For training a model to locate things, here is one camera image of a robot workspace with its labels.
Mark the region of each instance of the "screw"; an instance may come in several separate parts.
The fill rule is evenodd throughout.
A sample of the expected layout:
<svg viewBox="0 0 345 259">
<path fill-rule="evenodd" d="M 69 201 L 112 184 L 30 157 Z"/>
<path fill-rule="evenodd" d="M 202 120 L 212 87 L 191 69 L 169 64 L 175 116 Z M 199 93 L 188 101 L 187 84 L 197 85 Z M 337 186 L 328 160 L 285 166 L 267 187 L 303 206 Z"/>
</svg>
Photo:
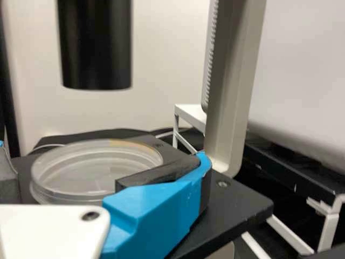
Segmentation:
<svg viewBox="0 0 345 259">
<path fill-rule="evenodd" d="M 219 181 L 219 182 L 218 182 L 218 186 L 219 186 L 219 187 L 222 187 L 222 188 L 226 188 L 226 187 L 228 187 L 229 185 L 230 185 L 229 183 L 224 182 L 224 181 Z"/>
<path fill-rule="evenodd" d="M 98 212 L 88 212 L 86 214 L 84 214 L 81 219 L 84 221 L 92 221 L 95 220 L 99 217 L 99 213 Z"/>
</svg>

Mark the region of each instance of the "white wall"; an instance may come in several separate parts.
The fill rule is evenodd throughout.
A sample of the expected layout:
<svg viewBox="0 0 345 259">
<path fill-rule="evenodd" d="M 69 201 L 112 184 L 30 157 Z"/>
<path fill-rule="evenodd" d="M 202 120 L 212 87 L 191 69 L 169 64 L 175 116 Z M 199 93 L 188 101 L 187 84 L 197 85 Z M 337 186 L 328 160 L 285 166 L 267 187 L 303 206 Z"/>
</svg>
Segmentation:
<svg viewBox="0 0 345 259">
<path fill-rule="evenodd" d="M 344 0 L 267 0 L 249 126 L 345 172 L 344 10 Z"/>
<path fill-rule="evenodd" d="M 174 103 L 200 102 L 209 0 L 133 0 L 133 88 L 117 92 L 61 86 L 55 0 L 2 2 L 23 155 L 47 135 L 172 126 Z"/>
</svg>

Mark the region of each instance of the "blue plastic holder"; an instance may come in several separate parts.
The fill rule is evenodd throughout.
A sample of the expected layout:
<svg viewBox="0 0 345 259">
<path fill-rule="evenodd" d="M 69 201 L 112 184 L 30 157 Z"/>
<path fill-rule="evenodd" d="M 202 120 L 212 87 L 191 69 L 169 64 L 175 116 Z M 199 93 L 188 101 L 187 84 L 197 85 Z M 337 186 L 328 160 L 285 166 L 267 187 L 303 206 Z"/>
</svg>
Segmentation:
<svg viewBox="0 0 345 259">
<path fill-rule="evenodd" d="M 198 168 L 175 182 L 129 187 L 103 199 L 111 227 L 102 259 L 164 258 L 199 216 L 201 184 L 211 161 L 198 153 Z"/>
</svg>

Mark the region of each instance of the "petri dish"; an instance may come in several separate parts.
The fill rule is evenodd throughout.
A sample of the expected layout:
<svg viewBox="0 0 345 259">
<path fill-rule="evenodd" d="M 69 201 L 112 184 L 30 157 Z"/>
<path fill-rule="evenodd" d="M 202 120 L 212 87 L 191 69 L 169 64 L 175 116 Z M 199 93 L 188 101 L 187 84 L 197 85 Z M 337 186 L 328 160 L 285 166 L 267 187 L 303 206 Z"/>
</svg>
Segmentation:
<svg viewBox="0 0 345 259">
<path fill-rule="evenodd" d="M 75 142 L 41 155 L 32 165 L 30 192 L 41 204 L 101 205 L 115 180 L 163 164 L 148 145 L 117 139 Z"/>
</svg>

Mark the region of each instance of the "clear petri dish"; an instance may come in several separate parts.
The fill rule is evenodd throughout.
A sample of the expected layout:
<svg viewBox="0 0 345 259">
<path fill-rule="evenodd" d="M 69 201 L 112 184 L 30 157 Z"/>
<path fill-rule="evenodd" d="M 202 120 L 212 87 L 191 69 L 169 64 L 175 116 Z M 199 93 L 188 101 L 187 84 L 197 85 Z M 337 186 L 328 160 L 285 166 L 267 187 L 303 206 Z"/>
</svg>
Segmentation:
<svg viewBox="0 0 345 259">
<path fill-rule="evenodd" d="M 163 164 L 145 144 L 102 139 L 75 142 L 40 156 L 32 165 L 30 192 L 41 204 L 101 205 L 115 180 Z"/>
</svg>

